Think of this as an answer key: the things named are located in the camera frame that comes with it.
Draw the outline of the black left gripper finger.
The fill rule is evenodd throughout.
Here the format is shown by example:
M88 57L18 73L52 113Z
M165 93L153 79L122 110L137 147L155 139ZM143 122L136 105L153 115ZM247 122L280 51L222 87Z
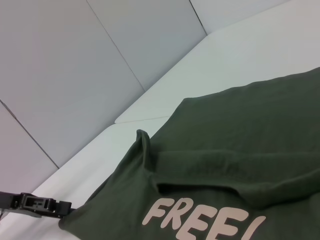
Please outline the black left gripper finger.
M37 211L37 210L30 210L30 209L18 209L16 211L17 214L27 215L34 218L54 218L54 219L61 219L62 217L58 215L56 212L49 212L49 211Z
M17 210L35 210L54 212L61 217L65 217L73 210L71 206L71 202L38 197L30 193L17 194L13 200L13 210L15 213L17 213Z

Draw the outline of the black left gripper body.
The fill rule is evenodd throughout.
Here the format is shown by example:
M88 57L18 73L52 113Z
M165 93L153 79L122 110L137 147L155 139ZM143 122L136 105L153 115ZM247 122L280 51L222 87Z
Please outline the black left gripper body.
M9 193L9 192L0 192L0 209L1 210L8 210L12 207L14 198L15 198L14 193Z

